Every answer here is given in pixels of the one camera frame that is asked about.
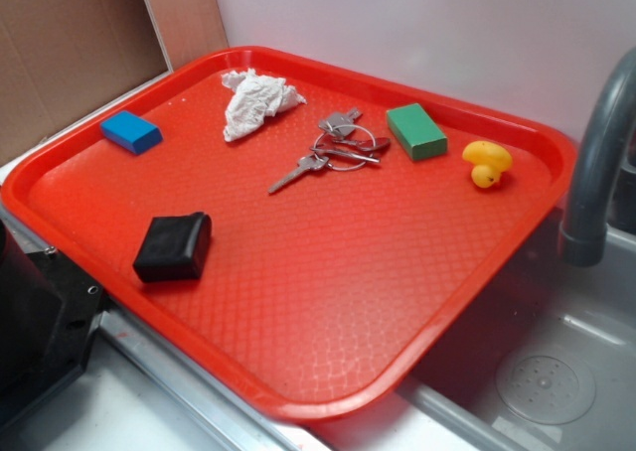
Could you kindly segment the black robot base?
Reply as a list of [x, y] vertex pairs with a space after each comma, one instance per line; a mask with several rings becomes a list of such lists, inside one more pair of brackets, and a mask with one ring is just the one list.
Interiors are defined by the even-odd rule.
[[1, 428], [81, 376], [104, 291], [62, 252], [26, 252], [1, 226]]

